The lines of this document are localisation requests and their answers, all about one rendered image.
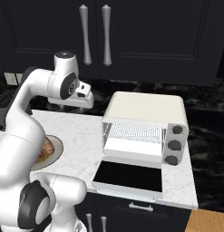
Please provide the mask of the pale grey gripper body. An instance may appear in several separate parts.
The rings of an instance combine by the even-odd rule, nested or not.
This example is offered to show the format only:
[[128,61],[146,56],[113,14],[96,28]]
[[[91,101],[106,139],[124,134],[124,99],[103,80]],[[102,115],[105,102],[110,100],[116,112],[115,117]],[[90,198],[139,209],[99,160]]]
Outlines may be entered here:
[[56,100],[53,98],[49,98],[48,101],[50,103],[54,103],[57,105],[66,105],[66,106],[80,107],[80,108],[85,108],[85,109],[91,109],[94,103],[92,92],[90,92],[89,95],[85,98],[75,98],[71,96],[70,98],[66,100]]

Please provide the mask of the black wall cupboard door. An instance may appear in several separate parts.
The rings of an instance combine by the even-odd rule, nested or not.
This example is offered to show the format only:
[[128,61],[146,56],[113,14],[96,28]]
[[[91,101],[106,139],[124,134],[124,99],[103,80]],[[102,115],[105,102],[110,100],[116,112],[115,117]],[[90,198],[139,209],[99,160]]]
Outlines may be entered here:
[[[84,62],[80,7],[88,8],[92,63]],[[54,54],[76,54],[83,79],[99,77],[95,0],[0,0],[0,61],[4,73],[31,66],[52,70]]]
[[[102,7],[112,64],[103,64]],[[224,0],[96,0],[103,79],[212,86],[224,49]]]

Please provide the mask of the red and brown kebab skewer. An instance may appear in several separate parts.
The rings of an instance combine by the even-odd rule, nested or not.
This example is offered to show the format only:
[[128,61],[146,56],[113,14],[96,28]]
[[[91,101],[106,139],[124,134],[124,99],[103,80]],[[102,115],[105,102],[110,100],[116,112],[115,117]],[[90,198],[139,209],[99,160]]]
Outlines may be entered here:
[[50,156],[51,156],[51,153],[50,153],[50,152],[47,152],[46,150],[42,150],[42,151],[39,153],[39,159],[40,159],[40,160],[46,160],[46,159],[48,159]]

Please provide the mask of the white toaster oven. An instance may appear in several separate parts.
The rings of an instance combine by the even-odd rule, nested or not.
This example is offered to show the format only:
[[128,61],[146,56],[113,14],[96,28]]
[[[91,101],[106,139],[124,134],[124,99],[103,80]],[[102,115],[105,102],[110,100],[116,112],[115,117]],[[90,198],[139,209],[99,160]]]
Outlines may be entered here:
[[[174,134],[181,126],[181,134]],[[102,117],[102,151],[106,156],[166,163],[175,156],[181,163],[189,135],[183,99],[176,95],[115,92]],[[177,140],[181,150],[170,150]]]

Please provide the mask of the tan baguette bread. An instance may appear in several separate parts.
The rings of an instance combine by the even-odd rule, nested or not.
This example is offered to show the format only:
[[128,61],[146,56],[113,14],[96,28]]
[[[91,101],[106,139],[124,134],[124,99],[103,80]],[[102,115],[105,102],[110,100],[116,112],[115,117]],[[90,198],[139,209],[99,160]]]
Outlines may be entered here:
[[52,155],[54,153],[54,145],[48,138],[45,138],[44,141],[44,151],[49,155]]

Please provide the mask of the black hob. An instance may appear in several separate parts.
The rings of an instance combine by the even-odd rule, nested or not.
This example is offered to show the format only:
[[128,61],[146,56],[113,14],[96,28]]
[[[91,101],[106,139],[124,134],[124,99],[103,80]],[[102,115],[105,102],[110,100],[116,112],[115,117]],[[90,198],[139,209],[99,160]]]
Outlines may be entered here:
[[0,131],[5,131],[5,117],[17,93],[18,89],[6,91],[0,95]]

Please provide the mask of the black base cupboard door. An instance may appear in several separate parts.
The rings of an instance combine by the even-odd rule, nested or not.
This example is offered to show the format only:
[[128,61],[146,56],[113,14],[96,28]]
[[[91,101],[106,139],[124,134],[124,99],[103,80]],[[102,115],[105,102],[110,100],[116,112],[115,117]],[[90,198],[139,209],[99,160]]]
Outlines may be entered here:
[[[77,217],[84,223],[86,228],[92,226],[93,232],[97,232],[97,212],[96,212],[96,205],[95,205],[95,194],[88,192],[86,194],[85,199],[83,202],[75,206],[75,212]],[[86,215],[92,215],[92,223],[89,225]]]

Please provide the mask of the toaster oven glass door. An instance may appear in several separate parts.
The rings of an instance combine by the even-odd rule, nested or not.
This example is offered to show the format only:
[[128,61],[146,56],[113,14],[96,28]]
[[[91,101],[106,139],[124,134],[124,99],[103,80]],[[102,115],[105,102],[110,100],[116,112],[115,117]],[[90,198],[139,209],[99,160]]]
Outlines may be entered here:
[[161,164],[106,156],[97,169],[92,185],[149,198],[163,198]]

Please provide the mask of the black drawer front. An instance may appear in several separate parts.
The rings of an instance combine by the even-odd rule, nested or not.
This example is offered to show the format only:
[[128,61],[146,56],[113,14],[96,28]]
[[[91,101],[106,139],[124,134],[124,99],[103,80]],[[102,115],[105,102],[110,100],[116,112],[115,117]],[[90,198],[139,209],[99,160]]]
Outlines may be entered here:
[[[153,211],[129,208],[132,203]],[[97,214],[106,216],[107,232],[185,232],[190,209],[176,208],[132,199],[116,198],[98,194]]]

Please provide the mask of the grey round plate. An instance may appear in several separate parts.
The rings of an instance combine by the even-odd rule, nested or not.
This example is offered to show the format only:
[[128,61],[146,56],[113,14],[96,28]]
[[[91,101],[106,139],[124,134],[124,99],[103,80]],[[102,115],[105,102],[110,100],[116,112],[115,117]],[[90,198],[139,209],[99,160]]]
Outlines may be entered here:
[[58,137],[55,137],[53,135],[47,135],[47,138],[54,145],[54,153],[48,159],[45,159],[45,160],[40,160],[39,156],[38,156],[35,164],[32,167],[32,171],[44,169],[44,168],[52,165],[63,154],[63,142]]

